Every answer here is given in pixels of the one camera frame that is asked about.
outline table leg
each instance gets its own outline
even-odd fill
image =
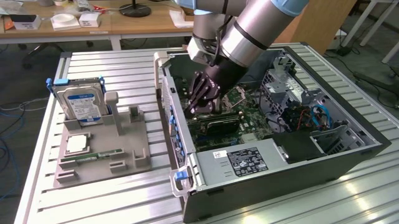
[[[388,63],[388,61],[391,60],[391,58],[394,57],[394,54],[396,54],[399,51],[399,42],[396,43],[396,45],[394,46],[392,50],[388,52],[387,56],[384,57],[384,59],[382,60],[382,62],[386,64]]]
[[[358,19],[358,22],[355,23],[354,28],[351,29],[351,31],[350,31],[347,37],[346,37],[344,40],[343,40],[343,43],[342,43],[343,46],[347,46],[347,45],[348,45],[348,43],[350,43],[350,41],[351,41],[351,38],[354,37],[354,35],[355,35],[358,29],[360,28],[360,25],[363,24],[363,22],[364,22],[364,20],[366,20],[366,18],[367,18],[367,16],[368,16],[371,10],[372,10],[374,7],[375,7],[376,2],[378,2],[376,0],[372,0],[371,3],[368,4],[368,6],[367,6],[367,8],[366,8],[366,10],[364,10],[364,12],[363,12],[360,18]]]
[[[390,13],[392,12],[395,6],[398,5],[398,1],[392,2],[391,6],[387,8],[387,10],[384,11],[384,13],[380,15],[379,20],[376,21],[376,23],[374,24],[371,30],[368,31],[368,34],[366,35],[360,46],[364,46],[367,44],[367,41],[370,40],[370,38],[372,37],[375,31],[378,30],[378,28],[380,27],[380,24],[384,22],[387,16],[390,15]]]
[[[109,40],[111,40],[111,44],[112,44],[112,50],[121,50],[120,35],[109,36]]]

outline white box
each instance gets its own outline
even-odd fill
[[[68,23],[56,23],[55,20],[51,18],[51,24],[55,31],[80,28],[76,18]]]
[[[100,14],[87,13],[81,14],[79,18],[79,23],[81,27],[99,27],[100,26]]]
[[[41,18],[39,15],[11,15],[15,29],[39,29]]]
[[[340,29],[336,31],[334,40],[327,48],[327,50],[336,50],[339,48],[340,43],[343,42],[344,38],[347,36],[347,33],[343,32]]]

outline chair wheel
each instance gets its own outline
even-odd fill
[[[27,45],[25,45],[25,44],[21,44],[21,43],[19,43],[19,49],[21,49],[21,50],[25,50],[25,49],[27,49]]]
[[[27,64],[27,63],[24,63],[24,64],[23,64],[23,68],[24,68],[24,69],[31,69],[31,68],[32,68],[32,65],[31,65],[31,64]]]
[[[89,47],[89,48],[95,45],[93,42],[91,42],[91,41],[87,41],[85,44],[87,44],[87,47]]]

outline hard drive label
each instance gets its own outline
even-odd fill
[[[68,96],[69,104],[76,116],[76,119],[81,122],[97,121],[101,117],[97,105],[93,104],[93,94],[80,94]]]
[[[268,170],[256,147],[227,153],[227,156],[239,177]]]

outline gray floor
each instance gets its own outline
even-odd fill
[[[358,18],[359,16],[348,17],[343,25],[346,30],[351,29]],[[366,21],[358,35],[370,23],[371,21]],[[380,27],[378,33],[370,41],[370,44],[366,47],[359,47],[358,44],[354,45],[362,54],[355,55],[351,53],[346,57],[340,57],[340,59],[347,63],[348,67],[354,71],[362,72],[387,83],[392,82],[392,79],[388,78],[388,74],[391,73],[390,68],[387,65],[380,63],[380,60],[396,44],[398,40],[399,34],[390,31],[384,27]],[[143,41],[144,39],[137,39],[132,42],[125,41],[124,48],[133,49],[141,45]],[[93,43],[95,45],[91,48],[87,47],[85,42],[60,43],[60,46],[65,51],[71,52],[111,50],[111,43],[108,41],[93,41]],[[183,43],[183,38],[156,38],[149,39],[141,48],[177,47]],[[28,50],[32,50],[35,47],[36,44],[28,44]],[[0,54],[0,105],[7,102],[24,102],[31,99],[48,96],[44,83],[45,79],[48,77],[53,77],[55,75],[59,53],[51,48],[45,49],[32,60],[33,68],[31,70],[24,70],[20,66],[20,60],[27,54],[28,50],[20,50],[17,46],[12,44],[9,45],[7,51]],[[331,61],[338,69],[352,78],[351,73],[344,68],[342,62],[334,58],[330,58],[328,61]],[[390,64],[399,67],[398,54],[390,61]],[[368,84],[360,83],[359,86],[368,92],[371,96],[376,97],[375,89],[368,86]],[[395,97],[387,92],[383,92],[382,100],[387,104],[395,103]],[[41,107],[43,105],[45,105],[45,102],[40,101],[36,102],[31,107]],[[387,109],[396,117],[399,117],[399,111],[390,108]],[[33,154],[43,116],[44,110],[27,112],[24,116],[24,127],[12,136],[12,138],[7,139],[8,146],[12,149],[17,160],[21,185],[12,193],[12,197],[0,201],[0,223],[4,224],[12,223],[15,219],[20,199],[19,195],[21,194],[24,180],[28,173],[29,161]],[[0,116],[0,130],[7,127],[11,122],[12,119]],[[5,194],[8,189],[12,188],[15,177],[15,170],[9,165],[5,171],[0,174],[0,195]]]

